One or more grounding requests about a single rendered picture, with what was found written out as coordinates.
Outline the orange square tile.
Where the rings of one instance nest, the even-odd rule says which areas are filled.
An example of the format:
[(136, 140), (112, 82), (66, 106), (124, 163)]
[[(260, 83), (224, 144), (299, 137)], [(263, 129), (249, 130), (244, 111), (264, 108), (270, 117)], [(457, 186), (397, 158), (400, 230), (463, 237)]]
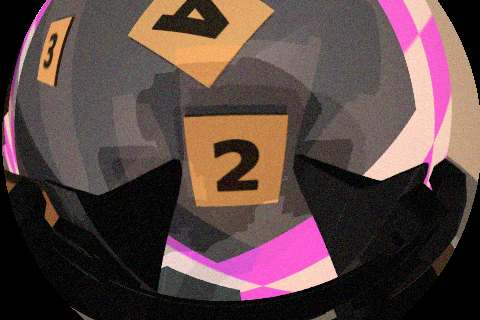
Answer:
[(153, 0), (128, 36), (208, 88), (273, 12), (261, 0)]
[(71, 31), (71, 25), (75, 17), (53, 21), (49, 27), (47, 39), (45, 39), (43, 55), (39, 65), (39, 76), (37, 80), (44, 81), (44, 84), (56, 87), (57, 75), (59, 75), (59, 67), (65, 41), (67, 41), (68, 33)]

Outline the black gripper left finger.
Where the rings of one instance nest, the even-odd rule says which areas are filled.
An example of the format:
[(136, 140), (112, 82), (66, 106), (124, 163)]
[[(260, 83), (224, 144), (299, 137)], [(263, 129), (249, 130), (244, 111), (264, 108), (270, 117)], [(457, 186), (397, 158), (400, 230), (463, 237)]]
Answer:
[(140, 288), (157, 293), (181, 177), (172, 159), (100, 196), (47, 179), (43, 187), (57, 216), (93, 233)]

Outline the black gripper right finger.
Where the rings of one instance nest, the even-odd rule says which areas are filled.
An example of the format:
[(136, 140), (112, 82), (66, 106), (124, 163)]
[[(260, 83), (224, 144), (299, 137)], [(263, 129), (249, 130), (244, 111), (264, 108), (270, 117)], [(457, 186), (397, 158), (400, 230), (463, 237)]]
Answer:
[(315, 217), (337, 277), (360, 267), (363, 255), (401, 195), (424, 183), (429, 164), (417, 164), (384, 180), (369, 179), (325, 161), (296, 155), (293, 173)]

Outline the tan letter tile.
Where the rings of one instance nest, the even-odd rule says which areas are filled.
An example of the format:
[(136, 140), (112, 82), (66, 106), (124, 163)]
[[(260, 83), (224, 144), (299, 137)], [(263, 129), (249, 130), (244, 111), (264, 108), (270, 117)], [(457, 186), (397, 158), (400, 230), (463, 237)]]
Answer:
[(185, 115), (184, 124), (196, 205), (279, 201), (288, 113)]

